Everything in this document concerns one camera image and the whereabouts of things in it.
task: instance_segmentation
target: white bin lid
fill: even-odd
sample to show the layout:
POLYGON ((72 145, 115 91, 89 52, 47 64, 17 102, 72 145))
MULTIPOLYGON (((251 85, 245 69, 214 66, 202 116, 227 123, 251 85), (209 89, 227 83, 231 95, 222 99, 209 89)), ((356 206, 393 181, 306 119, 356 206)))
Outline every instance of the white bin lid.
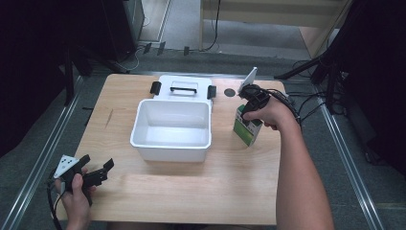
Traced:
POLYGON ((208 88, 212 80, 205 78, 163 75, 159 78, 162 83, 159 95, 153 99, 174 101, 199 101, 211 104, 207 99, 208 88))

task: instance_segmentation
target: bin handle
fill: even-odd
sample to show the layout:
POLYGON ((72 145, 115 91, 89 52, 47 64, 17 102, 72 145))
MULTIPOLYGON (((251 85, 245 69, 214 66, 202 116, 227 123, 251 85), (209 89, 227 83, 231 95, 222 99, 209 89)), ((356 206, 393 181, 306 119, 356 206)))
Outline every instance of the bin handle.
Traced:
POLYGON ((171 87, 170 91, 174 91, 174 90, 186 90, 186 91, 193 91, 194 93, 197 93, 197 89, 194 88, 181 88, 181 87, 171 87))

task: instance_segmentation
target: person's left hand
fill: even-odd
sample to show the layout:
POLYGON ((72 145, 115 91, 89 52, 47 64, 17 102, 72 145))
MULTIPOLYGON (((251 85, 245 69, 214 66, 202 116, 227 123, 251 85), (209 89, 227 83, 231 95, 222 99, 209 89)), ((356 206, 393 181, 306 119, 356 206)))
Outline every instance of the person's left hand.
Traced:
MULTIPOLYGON (((81 190, 83 178, 81 174, 75 174, 72 181, 72 193, 65 192, 62 195, 62 203, 68 215, 68 226, 66 229, 87 229, 91 221, 89 202, 81 190)), ((60 180, 56 180, 56 188, 60 191, 60 180)), ((96 187, 89 188, 90 194, 96 191, 96 187)))

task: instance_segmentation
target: small green box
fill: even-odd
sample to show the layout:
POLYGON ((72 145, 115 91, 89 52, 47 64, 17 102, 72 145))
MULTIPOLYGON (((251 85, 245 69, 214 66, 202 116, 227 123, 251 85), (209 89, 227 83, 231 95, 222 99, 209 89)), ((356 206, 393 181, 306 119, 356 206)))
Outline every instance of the small green box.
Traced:
POLYGON ((262 121, 254 120, 250 121, 247 125, 242 122, 241 112, 244 109, 242 104, 236 113, 236 120, 234 122, 234 132, 242 139, 247 146, 252 146, 257 139, 259 130, 262 127, 262 121))

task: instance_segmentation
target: forearm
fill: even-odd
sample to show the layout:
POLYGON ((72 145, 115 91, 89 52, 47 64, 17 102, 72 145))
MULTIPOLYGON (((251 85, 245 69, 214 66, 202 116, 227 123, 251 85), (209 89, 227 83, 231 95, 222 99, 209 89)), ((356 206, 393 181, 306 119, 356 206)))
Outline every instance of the forearm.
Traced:
POLYGON ((325 188, 297 124, 284 124, 277 193, 279 229, 333 229, 325 188))

